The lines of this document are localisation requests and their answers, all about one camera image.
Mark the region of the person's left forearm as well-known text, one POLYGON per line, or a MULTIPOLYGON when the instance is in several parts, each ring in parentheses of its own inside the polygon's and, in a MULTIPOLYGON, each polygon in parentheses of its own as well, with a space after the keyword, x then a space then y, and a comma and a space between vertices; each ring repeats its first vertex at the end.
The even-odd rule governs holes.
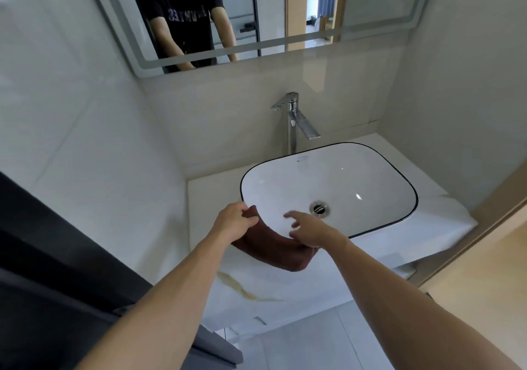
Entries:
POLYGON ((227 247, 246 230, 209 233, 123 316, 75 370, 180 370, 227 247))

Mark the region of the tall chrome faucet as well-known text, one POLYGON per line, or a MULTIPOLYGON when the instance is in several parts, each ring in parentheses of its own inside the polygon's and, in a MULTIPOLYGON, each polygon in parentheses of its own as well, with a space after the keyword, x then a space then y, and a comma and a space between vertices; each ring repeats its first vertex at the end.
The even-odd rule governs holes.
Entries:
POLYGON ((320 138, 320 134, 299 108, 299 93, 292 91, 285 94, 272 107, 274 111, 284 109, 286 112, 286 148, 287 154, 297 153, 298 131, 301 131, 307 140, 320 138))

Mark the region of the person's right hand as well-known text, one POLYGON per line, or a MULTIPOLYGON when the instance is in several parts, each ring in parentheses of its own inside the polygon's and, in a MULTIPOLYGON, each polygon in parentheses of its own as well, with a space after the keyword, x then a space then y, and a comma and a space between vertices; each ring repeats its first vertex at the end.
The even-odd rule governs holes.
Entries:
POLYGON ((304 244, 308 247, 323 248, 325 250, 332 250, 349 243, 349 238, 339 232, 337 229, 327 225, 320 218, 311 215, 313 226, 312 235, 313 243, 304 244))

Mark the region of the wall mirror with light strip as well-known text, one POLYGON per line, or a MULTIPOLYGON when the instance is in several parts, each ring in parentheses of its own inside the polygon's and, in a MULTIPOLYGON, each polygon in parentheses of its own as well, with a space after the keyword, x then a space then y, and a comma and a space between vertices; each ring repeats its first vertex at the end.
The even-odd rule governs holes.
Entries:
POLYGON ((425 0, 98 0, 141 78, 417 26, 425 0))

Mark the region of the white marble vanity unit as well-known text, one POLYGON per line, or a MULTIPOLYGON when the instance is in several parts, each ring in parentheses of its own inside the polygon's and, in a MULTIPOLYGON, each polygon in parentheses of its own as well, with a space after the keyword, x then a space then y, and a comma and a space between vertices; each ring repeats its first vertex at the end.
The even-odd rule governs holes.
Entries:
MULTIPOLYGON (((419 203, 407 219, 351 241, 402 277, 410 263, 452 247, 477 225, 468 210, 379 134, 353 143, 372 147, 415 187, 419 203)), ((192 180, 188 184, 190 247, 210 230, 220 209, 241 200, 240 181, 253 166, 192 180)), ((289 272, 229 247, 214 280, 201 324, 211 332, 227 329, 238 341, 352 301, 333 260, 319 251, 308 266, 289 272)))

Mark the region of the white black-rimmed sink basin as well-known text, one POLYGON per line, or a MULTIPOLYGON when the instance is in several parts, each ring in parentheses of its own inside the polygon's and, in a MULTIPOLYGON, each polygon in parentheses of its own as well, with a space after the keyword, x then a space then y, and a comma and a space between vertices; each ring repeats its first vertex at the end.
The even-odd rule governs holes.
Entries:
POLYGON ((378 151, 343 142, 267 160, 241 178, 240 196, 256 205, 261 219, 288 236, 286 212, 307 214, 314 201, 326 202, 320 218, 349 238, 397 224, 417 209, 412 183, 378 151))

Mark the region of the dark brown towel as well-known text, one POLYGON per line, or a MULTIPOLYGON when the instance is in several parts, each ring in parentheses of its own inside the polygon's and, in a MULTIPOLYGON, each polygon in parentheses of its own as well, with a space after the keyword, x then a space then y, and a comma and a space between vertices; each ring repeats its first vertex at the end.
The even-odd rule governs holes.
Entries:
POLYGON ((232 245, 255 260, 290 272, 304 270, 319 248, 308 247, 292 238, 284 237, 261 219, 232 245))

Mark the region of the dark grey door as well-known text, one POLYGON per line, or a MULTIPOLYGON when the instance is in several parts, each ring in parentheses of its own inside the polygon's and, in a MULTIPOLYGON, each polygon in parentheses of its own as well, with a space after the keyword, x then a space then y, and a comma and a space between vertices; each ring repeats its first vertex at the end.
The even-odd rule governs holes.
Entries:
POLYGON ((0 370, 73 370, 152 287, 0 172, 0 370))

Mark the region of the light wooden door frame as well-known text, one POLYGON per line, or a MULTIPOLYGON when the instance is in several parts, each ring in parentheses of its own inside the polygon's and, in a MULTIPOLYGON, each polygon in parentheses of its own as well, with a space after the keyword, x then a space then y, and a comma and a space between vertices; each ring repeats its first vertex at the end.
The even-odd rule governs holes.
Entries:
POLYGON ((423 292, 453 270, 454 263, 527 205, 527 160, 471 212, 478 225, 445 251, 415 263, 409 282, 423 292))

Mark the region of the person's left hand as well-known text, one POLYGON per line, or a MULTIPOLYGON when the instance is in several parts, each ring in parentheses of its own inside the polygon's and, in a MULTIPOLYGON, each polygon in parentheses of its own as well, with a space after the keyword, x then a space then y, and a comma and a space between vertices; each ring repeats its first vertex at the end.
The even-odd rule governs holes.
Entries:
POLYGON ((236 203, 228 204, 219 212, 208 236, 229 245, 246 234, 247 230, 236 227, 236 203))

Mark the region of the person's right forearm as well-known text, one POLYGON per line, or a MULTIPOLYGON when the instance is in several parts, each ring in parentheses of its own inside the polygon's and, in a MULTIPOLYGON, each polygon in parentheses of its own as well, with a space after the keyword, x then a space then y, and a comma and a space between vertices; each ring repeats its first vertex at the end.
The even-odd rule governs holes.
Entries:
POLYGON ((395 370, 521 370, 478 333, 340 233, 321 240, 395 370))

